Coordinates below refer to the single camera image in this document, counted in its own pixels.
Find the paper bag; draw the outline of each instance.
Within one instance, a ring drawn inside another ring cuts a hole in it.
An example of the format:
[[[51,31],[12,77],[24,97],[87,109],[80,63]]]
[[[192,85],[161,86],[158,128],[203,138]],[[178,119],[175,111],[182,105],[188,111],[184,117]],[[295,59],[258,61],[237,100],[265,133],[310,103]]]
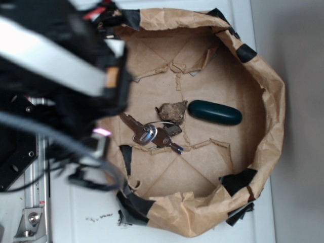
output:
[[[108,159],[127,180],[117,194],[125,221],[197,236],[259,197],[281,155],[285,86],[217,9],[128,15],[129,26],[115,29],[127,42],[137,81],[126,114],[146,124],[159,120],[154,108],[164,103],[206,100],[243,115],[239,125],[225,126],[186,112],[183,132],[173,137],[182,155],[135,143],[118,116],[101,122],[112,131]]]

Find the dirt particle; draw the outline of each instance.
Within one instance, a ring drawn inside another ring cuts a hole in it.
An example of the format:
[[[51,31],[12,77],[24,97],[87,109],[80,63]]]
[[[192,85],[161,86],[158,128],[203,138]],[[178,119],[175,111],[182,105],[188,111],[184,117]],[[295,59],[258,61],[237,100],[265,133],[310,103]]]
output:
[[[105,215],[101,215],[100,218],[102,219],[102,218],[110,217],[110,216],[112,216],[112,214],[105,214]]]

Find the silver key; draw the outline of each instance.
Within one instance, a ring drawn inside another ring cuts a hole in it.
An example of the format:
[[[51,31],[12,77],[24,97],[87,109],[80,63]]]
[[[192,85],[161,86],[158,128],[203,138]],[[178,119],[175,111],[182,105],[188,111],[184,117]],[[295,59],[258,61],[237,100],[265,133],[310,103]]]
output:
[[[135,133],[133,136],[133,141],[140,144],[146,145],[151,142],[157,135],[157,129],[155,126],[148,124],[142,125],[140,122],[136,121],[132,116],[122,113],[119,115],[122,121],[133,130]]]

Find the screw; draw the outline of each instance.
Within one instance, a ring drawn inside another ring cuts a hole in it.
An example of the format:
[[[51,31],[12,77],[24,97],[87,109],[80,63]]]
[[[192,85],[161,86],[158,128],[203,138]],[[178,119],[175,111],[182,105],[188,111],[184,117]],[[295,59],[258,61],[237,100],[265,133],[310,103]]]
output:
[[[24,237],[29,237],[29,236],[31,236],[31,232],[30,232],[30,230],[25,230],[24,232],[22,232],[22,235]]]
[[[31,113],[32,112],[32,107],[31,106],[27,106],[26,107],[26,112]]]
[[[29,220],[30,223],[36,224],[36,223],[39,222],[40,216],[37,213],[31,213],[28,216],[28,220]]]

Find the black cable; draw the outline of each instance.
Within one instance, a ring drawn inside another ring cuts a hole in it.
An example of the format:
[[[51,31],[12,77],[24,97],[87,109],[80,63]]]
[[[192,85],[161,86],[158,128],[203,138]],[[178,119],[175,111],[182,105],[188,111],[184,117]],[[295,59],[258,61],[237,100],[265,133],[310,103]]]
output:
[[[22,130],[27,133],[45,135],[46,137],[53,139],[56,143],[60,144],[62,147],[65,147],[67,150],[79,155],[80,157],[85,156],[96,161],[99,165],[97,167],[93,166],[93,168],[106,170],[114,178],[115,184],[107,185],[106,191],[118,190],[122,187],[123,177],[121,173],[116,168],[114,168],[113,165],[108,164],[102,158],[94,157],[92,155],[93,153],[92,150],[84,146],[82,143],[74,140],[73,138],[61,133],[60,131],[57,131],[42,123],[38,123],[34,120],[24,118],[18,115],[13,115],[5,111],[0,111],[0,123],[7,127],[15,128],[17,130]],[[44,173],[41,176],[39,176],[36,180],[34,180],[31,183],[28,183],[24,187],[16,188],[9,191],[0,191],[0,193],[14,192],[14,191],[25,189],[28,186],[35,183],[37,180],[39,180],[44,175]]]

